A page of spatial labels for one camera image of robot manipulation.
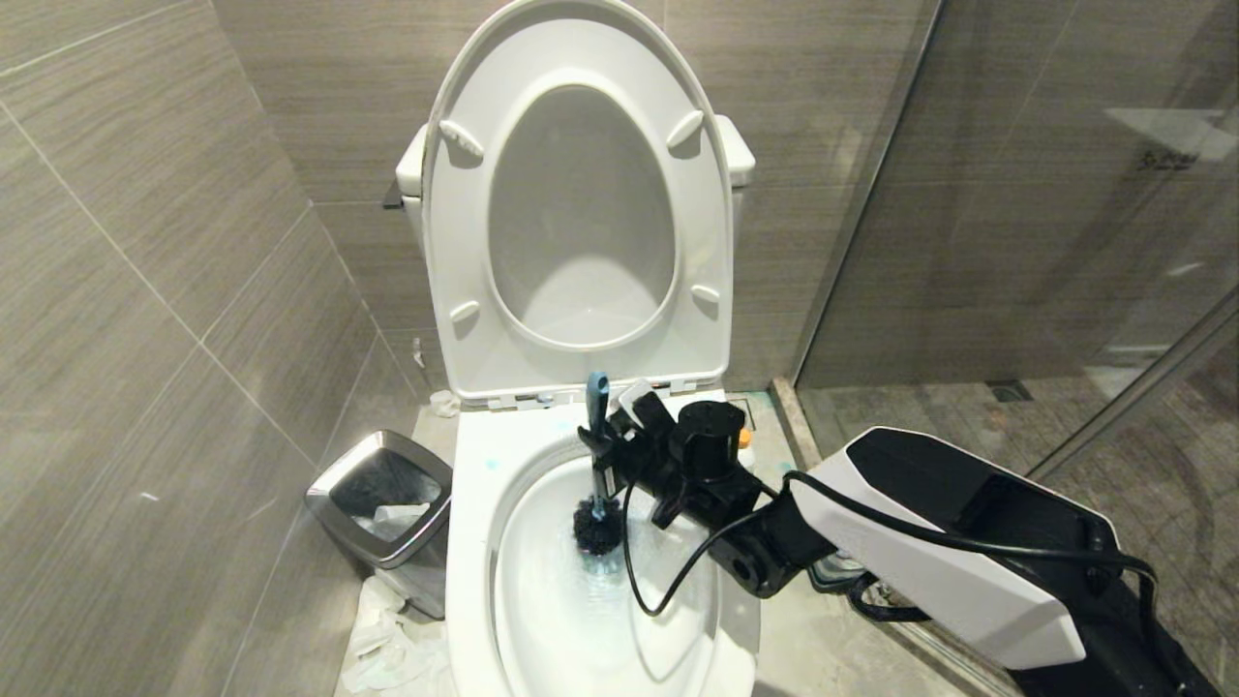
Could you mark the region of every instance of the white toilet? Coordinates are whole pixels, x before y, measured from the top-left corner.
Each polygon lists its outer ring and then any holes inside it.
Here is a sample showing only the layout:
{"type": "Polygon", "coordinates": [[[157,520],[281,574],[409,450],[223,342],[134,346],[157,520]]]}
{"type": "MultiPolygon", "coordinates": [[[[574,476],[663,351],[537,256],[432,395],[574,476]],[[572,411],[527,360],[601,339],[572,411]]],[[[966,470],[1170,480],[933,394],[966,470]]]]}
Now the white toilet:
{"type": "MultiPolygon", "coordinates": [[[[758,603],[699,563],[659,618],[586,569],[584,383],[722,400],[740,191],[753,157],[654,24],[616,0],[518,0],[452,63],[396,168],[452,390],[446,629],[462,697],[747,696],[758,603]]],[[[633,496],[660,597],[705,537],[633,496]]]]}

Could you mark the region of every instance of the floor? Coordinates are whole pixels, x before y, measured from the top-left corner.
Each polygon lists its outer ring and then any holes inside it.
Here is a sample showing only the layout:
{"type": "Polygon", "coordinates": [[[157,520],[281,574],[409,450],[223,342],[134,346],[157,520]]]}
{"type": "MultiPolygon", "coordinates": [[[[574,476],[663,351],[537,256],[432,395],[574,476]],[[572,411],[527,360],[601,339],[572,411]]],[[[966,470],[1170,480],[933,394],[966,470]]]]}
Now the floor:
{"type": "MultiPolygon", "coordinates": [[[[1162,623],[1239,696],[1239,405],[1230,342],[1214,360],[1043,483],[1111,520],[1162,579],[1162,623]]],[[[1113,396],[1108,376],[1030,380],[1030,402],[976,385],[800,390],[821,453],[871,426],[939,436],[1027,473],[1113,396]]]]}
{"type": "MultiPolygon", "coordinates": [[[[755,473],[767,484],[778,487],[793,461],[769,397],[762,392],[743,392],[729,399],[751,415],[755,473]]],[[[418,420],[414,441],[450,463],[456,423],[457,420],[439,418],[426,409],[418,420]]],[[[441,623],[425,621],[408,634],[414,641],[436,641],[441,631],[441,623]]],[[[354,662],[352,656],[344,656],[342,670],[354,662]]],[[[814,592],[803,576],[762,603],[755,697],[871,695],[955,697],[965,693],[890,635],[852,613],[845,599],[814,592]]],[[[337,685],[336,697],[351,696],[337,685]]],[[[364,692],[362,696],[379,697],[379,693],[364,692]]]]}

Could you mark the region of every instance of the trash can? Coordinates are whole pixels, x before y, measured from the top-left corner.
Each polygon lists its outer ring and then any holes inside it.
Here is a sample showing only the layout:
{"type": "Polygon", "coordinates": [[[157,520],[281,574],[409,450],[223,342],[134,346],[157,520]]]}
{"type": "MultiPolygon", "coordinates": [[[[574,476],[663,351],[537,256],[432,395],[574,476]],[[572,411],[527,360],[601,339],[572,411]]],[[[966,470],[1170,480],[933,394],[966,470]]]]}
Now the trash can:
{"type": "Polygon", "coordinates": [[[444,619],[452,469],[390,431],[368,436],[306,490],[306,508],[421,613],[444,619]]]}

